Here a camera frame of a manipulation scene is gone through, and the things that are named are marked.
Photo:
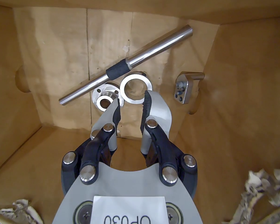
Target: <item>crumpled packing paper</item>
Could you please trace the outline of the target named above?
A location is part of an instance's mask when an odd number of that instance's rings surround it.
[[[0,214],[20,224],[44,224],[27,199],[16,200],[12,205],[14,208],[0,209]]]
[[[253,207],[264,195],[268,196],[273,206],[280,206],[280,169],[275,169],[273,174],[274,176],[270,176],[263,169],[257,173],[249,171],[249,179],[245,183],[246,192],[241,194],[242,199],[233,219],[222,224],[250,223]]]

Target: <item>metal ring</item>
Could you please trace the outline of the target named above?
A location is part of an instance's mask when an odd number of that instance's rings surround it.
[[[141,73],[139,72],[132,72],[131,74],[127,75],[121,82],[120,84],[120,94],[121,96],[123,97],[123,99],[125,101],[127,101],[128,103],[131,103],[131,104],[142,104],[144,102],[144,98],[140,99],[140,100],[133,100],[131,98],[129,98],[125,92],[124,92],[124,88],[127,84],[127,82],[129,82],[130,80],[132,79],[139,79],[139,80],[142,80],[146,86],[147,86],[147,90],[149,91],[152,91],[152,84],[150,82],[150,80],[146,77],[146,76],[143,76]]]

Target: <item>metal flange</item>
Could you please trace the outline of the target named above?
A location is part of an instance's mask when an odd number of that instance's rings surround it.
[[[119,98],[120,106],[124,105],[124,99],[119,88],[111,83],[102,84],[92,92],[92,102],[101,111],[105,112],[109,105]]]

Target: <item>white label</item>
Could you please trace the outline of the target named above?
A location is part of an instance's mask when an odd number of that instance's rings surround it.
[[[91,224],[169,224],[165,197],[94,196]]]

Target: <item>metal rod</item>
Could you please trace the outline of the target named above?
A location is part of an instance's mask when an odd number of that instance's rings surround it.
[[[74,90],[73,92],[69,93],[68,95],[59,99],[59,103],[62,105],[68,104],[70,101],[85,95],[86,93],[90,92],[91,90],[95,89],[96,87],[101,86],[104,83],[109,81],[109,77],[107,74],[103,74],[97,78],[91,79],[88,83],[83,85],[82,87]]]
[[[180,30],[176,31],[175,33],[169,35],[168,37],[149,47],[148,49],[142,50],[141,52],[129,57],[126,63],[128,64],[129,69],[132,69],[138,66],[139,64],[143,63],[144,61],[152,58],[155,55],[158,55],[159,53],[164,52],[165,50],[171,48],[175,44],[187,39],[192,35],[193,29],[189,25],[186,25]],[[90,92],[96,87],[107,83],[109,80],[110,79],[107,76],[107,74],[103,74],[97,78],[91,79],[87,84],[71,92],[70,94],[60,98],[59,103],[62,105],[66,105],[70,101]]]
[[[204,73],[186,73],[185,75],[191,76],[193,80],[203,80],[205,77]]]
[[[128,64],[131,66],[131,68],[134,68],[144,61],[158,55],[159,53],[164,52],[165,50],[171,48],[172,46],[187,39],[190,36],[193,36],[193,29],[189,25],[186,25],[180,30],[166,37],[165,39],[149,47],[148,49],[142,50],[138,54],[129,57]]]

